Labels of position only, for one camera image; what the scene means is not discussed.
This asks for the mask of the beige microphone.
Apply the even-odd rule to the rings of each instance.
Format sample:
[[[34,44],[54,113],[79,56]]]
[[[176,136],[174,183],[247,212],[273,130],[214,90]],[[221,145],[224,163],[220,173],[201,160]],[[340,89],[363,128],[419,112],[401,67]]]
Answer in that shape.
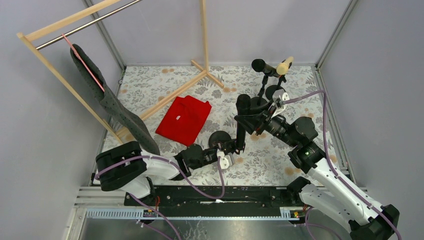
[[[289,56],[283,62],[279,63],[277,65],[277,67],[275,68],[277,74],[280,75],[280,76],[286,75],[287,72],[289,71],[290,67],[293,64],[293,61],[294,61],[294,57],[293,56]]]

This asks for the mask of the black mic stand corner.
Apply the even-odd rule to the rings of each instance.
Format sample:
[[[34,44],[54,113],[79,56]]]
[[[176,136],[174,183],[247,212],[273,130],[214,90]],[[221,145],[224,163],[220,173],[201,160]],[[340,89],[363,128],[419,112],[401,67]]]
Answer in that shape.
[[[236,131],[236,137],[231,138],[231,136],[223,130],[215,131],[208,140],[208,145],[210,148],[217,147],[220,151],[228,154],[237,154],[240,155],[244,152],[246,147],[246,132],[245,131]]]

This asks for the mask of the black mic stand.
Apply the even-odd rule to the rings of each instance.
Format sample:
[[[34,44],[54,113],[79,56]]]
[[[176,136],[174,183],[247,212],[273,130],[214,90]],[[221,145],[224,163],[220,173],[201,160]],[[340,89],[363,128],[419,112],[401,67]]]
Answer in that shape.
[[[273,95],[274,95],[275,91],[277,91],[277,90],[285,90],[285,89],[282,87],[282,83],[286,83],[286,82],[287,82],[287,80],[286,80],[286,76],[285,76],[285,75],[281,75],[281,76],[278,78],[278,83],[277,83],[277,84],[270,85],[269,87],[267,87],[267,88],[266,88],[266,90],[265,90],[265,97],[266,97],[268,100],[272,100],[272,97],[273,97]]]
[[[265,75],[263,77],[263,79],[262,79],[262,85],[261,85],[261,88],[259,90],[259,93],[257,94],[257,96],[251,98],[251,100],[250,100],[250,106],[252,108],[256,108],[256,107],[262,106],[262,105],[264,105],[264,104],[266,104],[268,102],[265,98],[263,98],[264,93],[265,93],[265,87],[266,87],[266,85],[268,83],[268,78],[269,77],[267,75]]]

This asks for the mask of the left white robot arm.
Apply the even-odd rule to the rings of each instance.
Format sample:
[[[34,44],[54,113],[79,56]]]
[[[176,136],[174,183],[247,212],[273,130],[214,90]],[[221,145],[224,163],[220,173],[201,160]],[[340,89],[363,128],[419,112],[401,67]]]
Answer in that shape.
[[[217,163],[221,171],[234,164],[234,158],[218,147],[202,149],[192,144],[175,156],[164,157],[149,153],[136,141],[131,141],[100,153],[96,159],[101,190],[123,190],[138,200],[156,196],[152,176],[172,181],[187,180],[191,170]]]

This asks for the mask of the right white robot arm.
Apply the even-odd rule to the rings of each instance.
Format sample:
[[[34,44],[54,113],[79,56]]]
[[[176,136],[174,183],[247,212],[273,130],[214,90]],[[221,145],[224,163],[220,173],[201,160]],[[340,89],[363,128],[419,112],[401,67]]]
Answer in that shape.
[[[277,115],[274,104],[234,118],[249,134],[264,131],[292,147],[288,153],[292,164],[322,184],[330,193],[320,191],[304,177],[298,177],[288,189],[300,200],[343,226],[353,240],[401,239],[397,224],[400,212],[392,204],[383,206],[355,185],[336,167],[314,141],[318,136],[310,117],[287,123]]]

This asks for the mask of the black microphone orange tip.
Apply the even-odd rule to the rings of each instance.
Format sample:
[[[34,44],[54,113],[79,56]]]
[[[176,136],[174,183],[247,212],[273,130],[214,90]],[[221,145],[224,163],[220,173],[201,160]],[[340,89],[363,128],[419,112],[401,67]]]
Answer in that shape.
[[[263,73],[267,77],[279,78],[281,75],[277,73],[277,69],[267,64],[263,59],[254,59],[251,62],[252,69],[257,73]]]

